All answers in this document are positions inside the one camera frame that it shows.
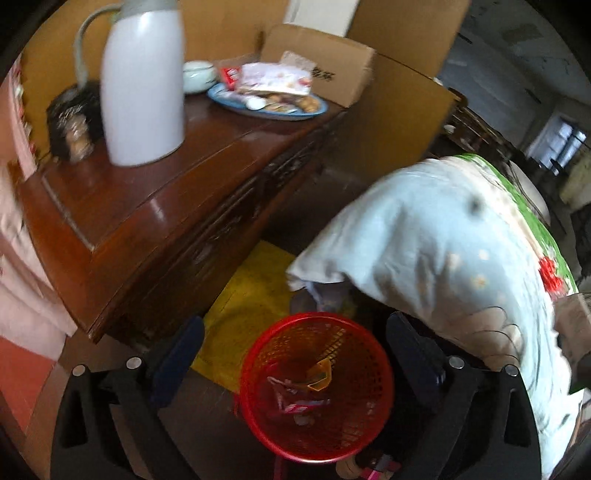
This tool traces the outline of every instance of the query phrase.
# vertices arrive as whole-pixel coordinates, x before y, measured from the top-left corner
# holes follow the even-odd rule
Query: green fabric
[[[573,274],[570,272],[570,268],[567,265],[566,260],[561,255],[556,241],[552,235],[550,235],[550,232],[546,229],[544,224],[540,222],[536,215],[530,210],[526,200],[523,198],[523,195],[517,190],[517,188],[515,188],[515,186],[511,184],[509,180],[501,175],[501,173],[495,167],[493,167],[481,156],[475,154],[466,154],[456,155],[456,157],[461,158],[462,160],[474,162],[479,165],[486,165],[497,176],[509,194],[513,197],[519,212],[522,214],[535,239],[538,241],[540,247],[544,251],[544,255],[555,260],[556,274],[562,279],[566,280],[567,283],[570,284],[573,293],[576,293],[577,285],[574,282]]]

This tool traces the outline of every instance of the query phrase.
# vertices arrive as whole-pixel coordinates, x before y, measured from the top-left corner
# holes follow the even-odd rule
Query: plate of snacks
[[[326,102],[314,94],[294,96],[283,93],[243,94],[218,83],[207,91],[216,103],[243,115],[274,120],[306,120],[328,110]]]
[[[247,63],[220,69],[222,83],[207,92],[209,98],[243,115],[276,120],[306,120],[328,110],[313,95],[308,70],[282,63]]]

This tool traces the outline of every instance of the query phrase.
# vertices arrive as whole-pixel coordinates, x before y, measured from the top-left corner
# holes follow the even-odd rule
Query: red snack package
[[[282,413],[296,415],[300,413],[307,413],[315,408],[330,405],[330,400],[296,400],[293,403],[285,406]]]
[[[228,90],[236,88],[236,82],[240,78],[240,67],[230,67],[220,69],[220,77],[222,82],[226,84]]]

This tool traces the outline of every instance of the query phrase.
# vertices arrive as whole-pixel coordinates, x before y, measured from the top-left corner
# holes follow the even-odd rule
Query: white bowl
[[[185,93],[201,93],[216,84],[216,69],[208,61],[188,61],[183,65],[183,90]]]

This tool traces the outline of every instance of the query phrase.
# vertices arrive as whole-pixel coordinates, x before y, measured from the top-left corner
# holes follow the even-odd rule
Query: metal screw
[[[133,356],[129,360],[127,360],[127,362],[125,363],[125,366],[127,368],[129,368],[130,370],[135,370],[136,368],[139,368],[139,366],[141,364],[142,364],[142,359],[138,356]]]
[[[76,365],[72,369],[72,375],[74,375],[75,377],[81,376],[82,374],[84,374],[84,372],[86,372],[86,367],[84,365]]]
[[[462,368],[464,368],[464,365],[466,365],[464,360],[462,360],[458,356],[451,356],[448,361],[450,367],[456,368],[458,370],[461,370]]]
[[[509,364],[505,366],[505,373],[511,377],[516,377],[519,375],[519,369],[515,365]]]

